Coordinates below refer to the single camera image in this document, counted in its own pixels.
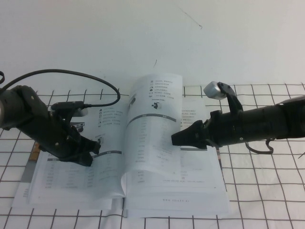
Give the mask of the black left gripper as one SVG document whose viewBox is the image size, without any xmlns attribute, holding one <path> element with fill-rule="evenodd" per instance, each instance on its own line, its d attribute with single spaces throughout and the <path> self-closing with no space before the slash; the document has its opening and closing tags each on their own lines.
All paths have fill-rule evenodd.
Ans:
<svg viewBox="0 0 305 229">
<path fill-rule="evenodd" d="M 83 137 L 64 119 L 47 109 L 37 110 L 35 120 L 38 122 L 38 142 L 45 151 L 60 161 L 73 162 L 84 167 L 92 165 L 90 153 L 98 154 L 101 148 L 97 141 Z"/>
</svg>

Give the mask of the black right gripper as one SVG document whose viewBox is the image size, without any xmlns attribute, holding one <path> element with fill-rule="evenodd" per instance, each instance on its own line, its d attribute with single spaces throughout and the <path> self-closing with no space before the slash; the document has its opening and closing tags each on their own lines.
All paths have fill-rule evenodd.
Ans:
<svg viewBox="0 0 305 229">
<path fill-rule="evenodd" d="M 248 139 L 243 132 L 246 113 L 246 111 L 239 111 L 237 114 L 211 112 L 211 118 L 205 122 L 195 121 L 188 128 L 173 134 L 171 136 L 173 145 L 207 150 L 208 146 L 222 147 L 247 143 Z"/>
</svg>

